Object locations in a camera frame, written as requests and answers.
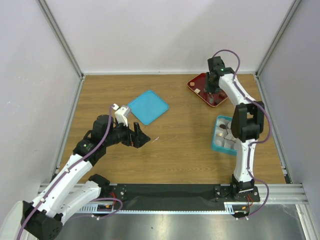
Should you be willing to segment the dark chocolate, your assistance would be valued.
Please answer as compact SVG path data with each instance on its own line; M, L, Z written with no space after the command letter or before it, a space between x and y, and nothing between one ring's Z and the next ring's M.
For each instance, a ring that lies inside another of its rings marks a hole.
M227 128L224 124L220 124L219 127L224 130Z

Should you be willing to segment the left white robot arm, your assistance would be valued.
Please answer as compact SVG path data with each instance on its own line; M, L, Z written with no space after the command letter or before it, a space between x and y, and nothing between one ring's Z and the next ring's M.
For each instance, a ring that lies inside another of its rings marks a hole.
M122 200L110 197L110 182L99 174L92 175L82 188L69 194L75 184L91 170L106 154L107 147L121 143L127 147L140 148L151 139L134 122L134 129L119 123L111 115L100 115L92 129L78 142L63 169L47 188L32 202L23 202L20 230L27 231L39 240L53 240L63 225L82 206L92 201L117 203L111 208L114 215L123 208Z

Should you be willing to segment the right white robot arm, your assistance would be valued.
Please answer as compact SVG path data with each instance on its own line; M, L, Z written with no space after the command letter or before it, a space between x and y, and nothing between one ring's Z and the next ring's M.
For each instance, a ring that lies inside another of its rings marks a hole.
M235 71L220 56L207 60L205 87L222 90L234 106L231 133L236 140L236 165L230 184L230 197L242 201L254 190L254 154L264 129L264 105L251 97L238 81Z

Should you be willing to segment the blue box lid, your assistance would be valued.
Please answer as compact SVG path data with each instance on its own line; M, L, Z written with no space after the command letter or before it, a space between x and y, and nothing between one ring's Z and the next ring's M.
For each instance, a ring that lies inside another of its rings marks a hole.
M132 114L144 125L150 125L164 114L169 105L154 91L147 90L128 103Z

